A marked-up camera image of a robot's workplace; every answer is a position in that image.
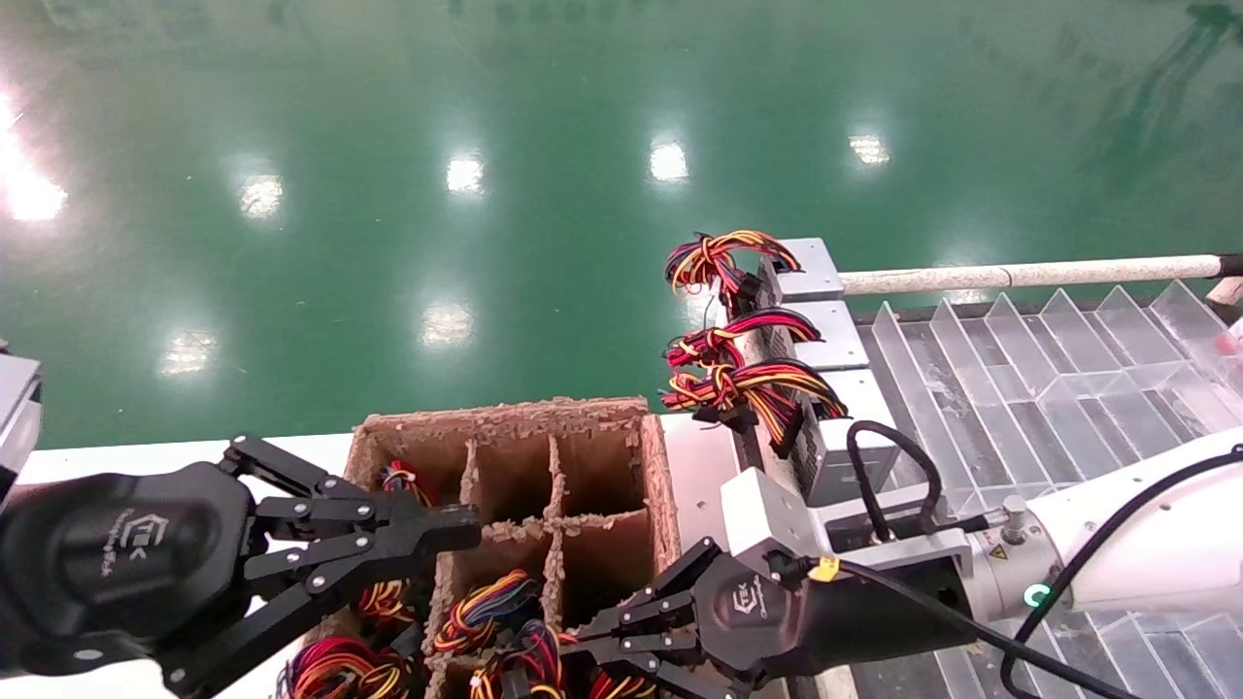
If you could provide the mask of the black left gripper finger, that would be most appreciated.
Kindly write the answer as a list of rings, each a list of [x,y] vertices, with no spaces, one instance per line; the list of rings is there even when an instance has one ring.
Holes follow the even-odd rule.
[[[475,529],[378,529],[292,549],[293,560],[262,553],[163,643],[164,684],[178,698],[218,697],[369,585],[409,580],[435,553],[477,545]]]
[[[484,539],[475,506],[425,506],[411,491],[367,491],[256,435],[235,437],[218,468],[283,493],[254,506],[254,522],[276,540],[374,534],[400,545],[477,545]]]

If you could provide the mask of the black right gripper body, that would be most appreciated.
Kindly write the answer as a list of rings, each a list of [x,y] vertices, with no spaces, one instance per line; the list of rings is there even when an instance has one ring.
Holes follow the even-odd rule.
[[[815,677],[839,665],[972,646],[976,631],[965,585],[948,560],[886,571],[897,592],[840,573],[802,580],[794,590],[718,549],[702,549],[691,586],[697,648],[692,665],[710,665],[735,687]]]

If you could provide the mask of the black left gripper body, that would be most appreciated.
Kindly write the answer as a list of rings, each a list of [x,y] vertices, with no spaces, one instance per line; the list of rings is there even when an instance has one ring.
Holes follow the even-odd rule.
[[[236,614],[254,496],[218,466],[26,488],[2,509],[2,677],[152,655]]]

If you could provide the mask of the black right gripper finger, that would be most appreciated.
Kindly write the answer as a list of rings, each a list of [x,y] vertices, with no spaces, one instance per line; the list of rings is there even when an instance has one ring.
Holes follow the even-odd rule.
[[[580,638],[559,655],[567,670],[585,674],[588,698],[743,697],[743,687],[699,670],[707,658],[689,634]]]
[[[692,590],[720,556],[718,544],[697,541],[631,598],[595,614],[595,619],[583,628],[583,636],[619,637],[624,631],[667,631],[687,624],[695,619],[689,609],[694,601]]]

